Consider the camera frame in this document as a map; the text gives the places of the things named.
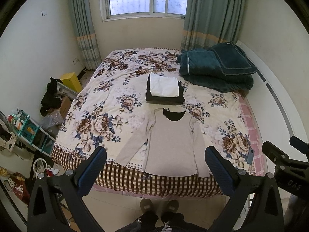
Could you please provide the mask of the beige long sleeve shirt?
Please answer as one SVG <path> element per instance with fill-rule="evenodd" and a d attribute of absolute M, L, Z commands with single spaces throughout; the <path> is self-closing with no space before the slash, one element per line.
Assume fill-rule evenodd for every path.
<path fill-rule="evenodd" d="M 164 108 L 149 112 L 115 159 L 126 166 L 143 145 L 143 172 L 161 177 L 209 177 L 204 158 L 206 144 L 196 119 L 187 111 Z"/>

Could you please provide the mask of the smartphone on bed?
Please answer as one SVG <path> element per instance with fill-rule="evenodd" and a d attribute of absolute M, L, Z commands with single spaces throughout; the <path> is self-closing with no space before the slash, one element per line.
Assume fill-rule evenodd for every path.
<path fill-rule="evenodd" d="M 254 160 L 254 153 L 255 151 L 250 148 L 248 153 L 247 153 L 247 156 L 246 156 L 246 162 L 251 165 L 253 163 L 253 160 Z"/>

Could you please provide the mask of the red printed bag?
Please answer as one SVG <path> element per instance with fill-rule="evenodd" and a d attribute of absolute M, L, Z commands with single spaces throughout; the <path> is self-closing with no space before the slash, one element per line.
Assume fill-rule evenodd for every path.
<path fill-rule="evenodd" d="M 20 173 L 14 173 L 9 176 L 8 183 L 17 198 L 28 206 L 30 194 L 27 190 L 26 179 Z"/>

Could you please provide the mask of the white bed headboard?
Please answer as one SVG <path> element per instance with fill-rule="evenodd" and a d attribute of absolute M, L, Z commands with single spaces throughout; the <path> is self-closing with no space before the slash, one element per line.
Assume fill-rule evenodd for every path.
<path fill-rule="evenodd" d="M 306 162 L 306 156 L 290 145 L 291 136 L 308 141 L 292 99 L 275 74 L 249 47 L 241 41 L 237 41 L 236 45 L 257 67 L 257 72 L 252 75 L 254 85 L 246 98 L 258 125 L 261 141 L 270 141 L 291 159 Z"/>

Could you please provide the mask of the left shoe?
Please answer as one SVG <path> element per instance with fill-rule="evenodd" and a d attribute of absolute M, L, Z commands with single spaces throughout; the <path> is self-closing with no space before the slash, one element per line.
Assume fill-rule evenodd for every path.
<path fill-rule="evenodd" d="M 154 206 L 153 206 L 152 201 L 150 199 L 142 199 L 140 201 L 140 209 L 141 209 L 143 214 L 148 212 L 148 211 L 153 211 Z"/>

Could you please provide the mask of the shoe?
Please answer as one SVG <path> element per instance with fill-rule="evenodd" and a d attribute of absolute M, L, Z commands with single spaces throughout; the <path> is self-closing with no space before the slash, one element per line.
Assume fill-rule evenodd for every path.
<path fill-rule="evenodd" d="M 140 201 L 140 209 L 141 209 L 143 214 L 148 212 L 148 211 L 153 211 L 154 206 L 153 206 L 152 201 L 150 199 L 142 199 Z"/>
<path fill-rule="evenodd" d="M 166 206 L 167 212 L 176 213 L 178 209 L 179 209 L 179 202 L 177 200 L 171 200 Z"/>

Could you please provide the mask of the teal storage rack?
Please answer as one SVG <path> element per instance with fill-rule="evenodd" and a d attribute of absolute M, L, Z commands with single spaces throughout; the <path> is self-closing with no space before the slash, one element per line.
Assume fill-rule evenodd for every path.
<path fill-rule="evenodd" d="M 10 126 L 21 141 L 51 156 L 55 139 L 38 125 L 27 113 L 17 110 L 7 116 Z"/>

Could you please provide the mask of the cardboard box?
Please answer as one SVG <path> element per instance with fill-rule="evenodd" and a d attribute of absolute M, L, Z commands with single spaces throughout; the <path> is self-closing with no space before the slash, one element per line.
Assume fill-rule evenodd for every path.
<path fill-rule="evenodd" d="M 59 113 L 63 119 L 65 119 L 65 117 L 67 116 L 70 107 L 71 107 L 71 100 L 69 99 L 69 97 L 68 96 L 63 97 L 61 106 L 59 108 Z"/>

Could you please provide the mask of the floral bed blanket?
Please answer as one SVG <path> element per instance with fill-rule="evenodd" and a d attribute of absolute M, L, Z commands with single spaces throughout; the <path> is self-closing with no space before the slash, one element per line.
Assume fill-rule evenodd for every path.
<path fill-rule="evenodd" d="M 51 152 L 75 169 L 99 146 L 107 151 L 96 184 L 146 196 L 207 197 L 220 189 L 204 160 L 214 146 L 237 169 L 261 170 L 250 110 L 237 92 L 221 93 L 179 78 L 178 51 L 111 52 L 73 100 Z M 150 74 L 179 78 L 184 102 L 146 100 Z"/>

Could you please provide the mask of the yellow box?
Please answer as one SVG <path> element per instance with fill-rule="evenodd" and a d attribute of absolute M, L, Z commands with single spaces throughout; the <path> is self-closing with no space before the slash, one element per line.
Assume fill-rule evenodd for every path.
<path fill-rule="evenodd" d="M 63 85 L 76 91 L 76 93 L 80 93 L 83 89 L 75 72 L 63 74 L 60 80 Z"/>

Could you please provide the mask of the dark green folded quilt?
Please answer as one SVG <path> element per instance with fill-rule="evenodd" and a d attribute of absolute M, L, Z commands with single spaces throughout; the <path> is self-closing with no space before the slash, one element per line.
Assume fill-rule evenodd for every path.
<path fill-rule="evenodd" d="M 204 49 L 182 50 L 176 63 L 179 73 L 188 82 L 221 93 L 249 91 L 254 85 L 252 75 L 225 75 L 215 53 Z"/>

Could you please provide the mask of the right green striped curtain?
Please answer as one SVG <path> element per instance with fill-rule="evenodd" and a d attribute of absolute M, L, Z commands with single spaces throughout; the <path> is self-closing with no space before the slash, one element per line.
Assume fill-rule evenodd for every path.
<path fill-rule="evenodd" d="M 206 49 L 216 44 L 236 43 L 246 0 L 188 0 L 181 48 Z"/>

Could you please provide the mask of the green striped curtain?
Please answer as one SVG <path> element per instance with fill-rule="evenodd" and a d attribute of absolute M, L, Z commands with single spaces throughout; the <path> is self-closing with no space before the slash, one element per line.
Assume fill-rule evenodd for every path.
<path fill-rule="evenodd" d="M 216 44 L 236 43 L 246 0 L 188 0 L 181 48 L 206 49 Z"/>
<path fill-rule="evenodd" d="M 96 70 L 102 59 L 93 27 L 90 0 L 69 0 L 74 34 L 87 70 Z"/>

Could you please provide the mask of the left green striped curtain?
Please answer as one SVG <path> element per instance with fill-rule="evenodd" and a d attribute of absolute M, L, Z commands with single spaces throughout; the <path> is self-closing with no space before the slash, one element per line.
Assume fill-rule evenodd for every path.
<path fill-rule="evenodd" d="M 74 34 L 87 70 L 96 70 L 102 59 L 93 27 L 90 0 L 69 0 Z"/>

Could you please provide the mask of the wall power outlet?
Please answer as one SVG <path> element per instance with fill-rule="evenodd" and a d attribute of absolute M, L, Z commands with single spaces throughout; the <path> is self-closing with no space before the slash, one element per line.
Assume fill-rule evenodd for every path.
<path fill-rule="evenodd" d="M 80 61 L 79 58 L 75 58 L 75 59 L 73 60 L 73 64 L 76 65 L 79 61 Z"/>

